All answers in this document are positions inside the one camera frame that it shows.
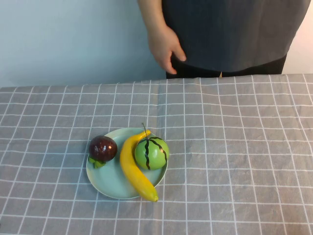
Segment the person's right hand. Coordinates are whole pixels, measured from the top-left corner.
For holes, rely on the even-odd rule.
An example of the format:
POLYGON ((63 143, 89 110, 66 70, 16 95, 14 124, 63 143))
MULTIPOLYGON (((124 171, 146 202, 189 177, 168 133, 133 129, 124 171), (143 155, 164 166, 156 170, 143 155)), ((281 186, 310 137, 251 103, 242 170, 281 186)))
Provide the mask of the person's right hand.
POLYGON ((170 74, 176 74, 171 57, 174 55, 180 61, 186 60, 186 55, 180 45, 176 33, 166 25, 153 26, 148 29, 149 49, 162 69, 170 74))

